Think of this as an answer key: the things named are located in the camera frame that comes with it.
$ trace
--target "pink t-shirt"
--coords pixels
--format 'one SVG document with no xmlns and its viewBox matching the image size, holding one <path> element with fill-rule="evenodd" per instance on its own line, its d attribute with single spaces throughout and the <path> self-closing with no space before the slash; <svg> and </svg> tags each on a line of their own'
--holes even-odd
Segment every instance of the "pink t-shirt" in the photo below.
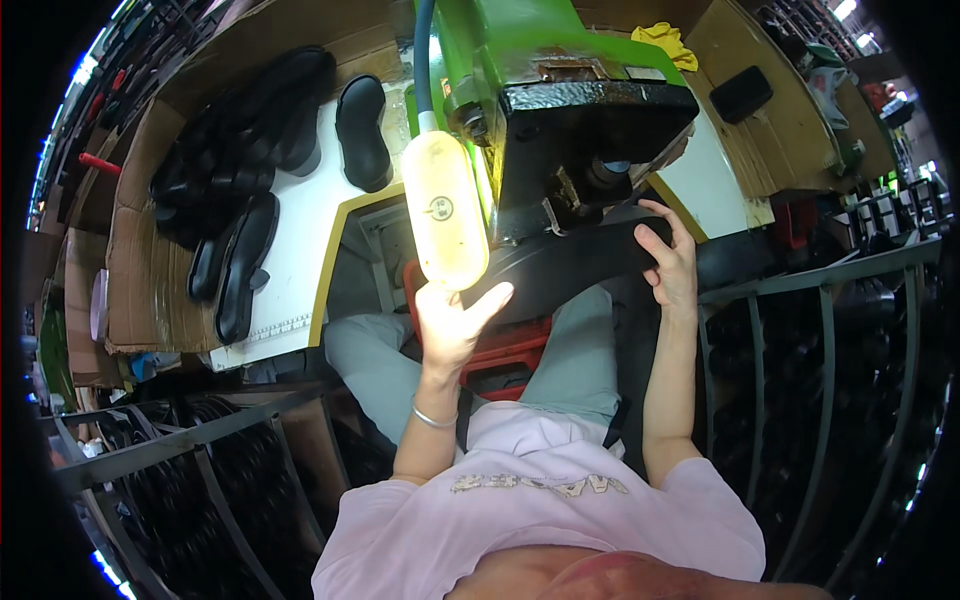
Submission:
<svg viewBox="0 0 960 600">
<path fill-rule="evenodd" d="M 515 402 L 483 406 L 453 467 L 421 487 L 343 495 L 315 597 L 443 598 L 485 554 L 531 544 L 633 550 L 759 581 L 763 536 L 707 459 L 682 461 L 654 490 L 604 449 L 604 432 Z"/>
</svg>

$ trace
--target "forearm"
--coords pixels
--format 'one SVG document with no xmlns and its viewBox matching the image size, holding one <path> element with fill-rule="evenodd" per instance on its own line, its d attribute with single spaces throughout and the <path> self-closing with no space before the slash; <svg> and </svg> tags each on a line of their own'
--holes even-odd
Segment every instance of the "forearm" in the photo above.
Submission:
<svg viewBox="0 0 960 600">
<path fill-rule="evenodd" d="M 643 462 L 650 485 L 681 460 L 700 456 L 693 433 L 697 320 L 692 315 L 663 313 L 657 352 L 643 400 Z"/>
<path fill-rule="evenodd" d="M 428 418 L 441 423 L 457 414 L 459 370 L 434 368 L 426 364 L 414 395 L 414 406 Z M 434 427 L 410 412 L 394 458 L 394 475 L 419 486 L 453 464 L 456 426 Z"/>
</svg>

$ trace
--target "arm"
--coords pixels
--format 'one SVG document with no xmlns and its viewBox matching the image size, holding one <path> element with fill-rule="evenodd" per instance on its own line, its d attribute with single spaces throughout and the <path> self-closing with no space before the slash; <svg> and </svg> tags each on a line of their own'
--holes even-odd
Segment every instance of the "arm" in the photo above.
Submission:
<svg viewBox="0 0 960 600">
<path fill-rule="evenodd" d="M 650 485 L 659 489 L 680 461 L 701 456 L 690 440 L 697 358 L 697 269 L 695 243 L 676 213 L 647 200 L 640 205 L 665 218 L 673 229 L 671 247 L 646 226 L 637 226 L 634 232 L 638 244 L 659 265 L 643 274 L 661 308 L 657 352 L 643 399 L 643 463 Z"/>
<path fill-rule="evenodd" d="M 445 291 L 434 283 L 417 292 L 423 371 L 414 406 L 428 419 L 449 425 L 429 424 L 411 411 L 396 448 L 391 479 L 422 486 L 453 464 L 460 371 L 473 354 L 484 325 L 513 294 L 511 284 L 501 283 L 464 310 L 459 292 Z"/>
</svg>

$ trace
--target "silver bangle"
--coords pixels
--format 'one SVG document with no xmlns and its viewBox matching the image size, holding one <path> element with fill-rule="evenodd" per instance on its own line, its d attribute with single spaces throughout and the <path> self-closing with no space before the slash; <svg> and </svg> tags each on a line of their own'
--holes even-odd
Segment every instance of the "silver bangle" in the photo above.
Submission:
<svg viewBox="0 0 960 600">
<path fill-rule="evenodd" d="M 422 412 L 420 412 L 419 410 L 417 410 L 417 407 L 416 407 L 416 406 L 411 405 L 411 408 L 414 409 L 414 415 L 417 415 L 417 417 L 418 417 L 420 420 L 422 420 L 422 421 L 425 422 L 426 424 L 430 425 L 431 427 L 449 427 L 450 425 L 455 425 L 455 424 L 457 424 L 457 418 L 460 417 L 460 411 L 457 411 L 457 414 L 455 414 L 455 415 L 453 416 L 453 419 L 450 420 L 450 422 L 440 423 L 440 422 L 436 422 L 435 420 L 430 419 L 430 418 L 427 417 L 424 413 L 422 413 Z"/>
</svg>

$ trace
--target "white plastic bag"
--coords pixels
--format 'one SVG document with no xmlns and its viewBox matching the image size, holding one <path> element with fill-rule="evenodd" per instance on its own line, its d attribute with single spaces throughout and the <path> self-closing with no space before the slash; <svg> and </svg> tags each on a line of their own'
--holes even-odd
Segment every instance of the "white plastic bag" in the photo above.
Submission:
<svg viewBox="0 0 960 600">
<path fill-rule="evenodd" d="M 830 128 L 834 130 L 845 130 L 850 127 L 847 117 L 837 108 L 833 98 L 836 88 L 849 76 L 850 71 L 845 68 L 819 66 L 810 71 L 810 79 L 806 82 L 810 93 L 813 94 L 817 104 L 820 105 L 820 110 L 826 116 Z"/>
</svg>

